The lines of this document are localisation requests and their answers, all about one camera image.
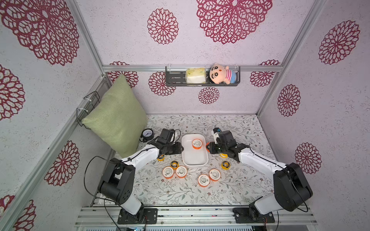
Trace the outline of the white plastic storage box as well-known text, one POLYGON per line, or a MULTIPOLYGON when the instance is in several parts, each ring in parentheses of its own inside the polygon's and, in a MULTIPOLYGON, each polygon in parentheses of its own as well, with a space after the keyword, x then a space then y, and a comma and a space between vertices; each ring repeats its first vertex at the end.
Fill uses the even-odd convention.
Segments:
POLYGON ((181 144, 184 148, 182 152, 182 161, 187 167, 202 167, 205 166, 208 161, 208 152, 206 150, 206 140, 201 134, 186 134, 182 137, 181 144), (203 146, 201 149, 194 149, 192 147, 192 141, 194 139, 201 139, 203 146))

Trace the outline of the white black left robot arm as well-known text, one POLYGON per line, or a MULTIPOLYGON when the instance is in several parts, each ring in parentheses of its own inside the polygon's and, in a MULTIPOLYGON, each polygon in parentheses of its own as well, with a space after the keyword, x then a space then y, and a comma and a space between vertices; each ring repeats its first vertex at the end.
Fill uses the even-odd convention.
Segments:
POLYGON ((131 156, 108 161, 97 191, 128 214, 139 216, 144 205, 133 193, 135 173, 161 156, 181 154, 184 148, 176 140, 179 137, 176 132, 163 129, 158 137, 131 156))

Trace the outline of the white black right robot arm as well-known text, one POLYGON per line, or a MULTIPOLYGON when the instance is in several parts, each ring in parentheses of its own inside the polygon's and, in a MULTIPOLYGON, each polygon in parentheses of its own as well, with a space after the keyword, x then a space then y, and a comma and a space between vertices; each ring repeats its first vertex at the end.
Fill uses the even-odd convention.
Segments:
POLYGON ((249 217, 256 221, 270 212, 294 211, 313 196, 313 191, 296 163, 274 161, 254 151, 250 145, 238 143, 230 131, 214 128, 214 141, 206 145, 211 154, 226 154, 229 158, 247 164, 272 180, 273 193, 249 205, 249 217))

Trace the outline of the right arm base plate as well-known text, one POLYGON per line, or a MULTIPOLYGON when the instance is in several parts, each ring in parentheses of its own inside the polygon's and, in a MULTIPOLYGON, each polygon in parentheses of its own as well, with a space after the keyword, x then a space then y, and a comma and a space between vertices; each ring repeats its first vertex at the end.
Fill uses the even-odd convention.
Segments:
POLYGON ((275 218, 270 212, 268 214, 262 215, 255 208, 233 208, 236 223, 275 223, 275 218))

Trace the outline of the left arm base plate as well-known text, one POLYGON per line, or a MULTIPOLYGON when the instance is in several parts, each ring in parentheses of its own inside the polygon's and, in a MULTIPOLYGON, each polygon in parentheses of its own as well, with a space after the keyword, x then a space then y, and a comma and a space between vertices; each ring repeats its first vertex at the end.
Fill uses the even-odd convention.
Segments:
POLYGON ((121 209, 117 223, 119 225, 156 224, 157 218, 158 209, 156 208, 141 208, 136 215, 121 209))

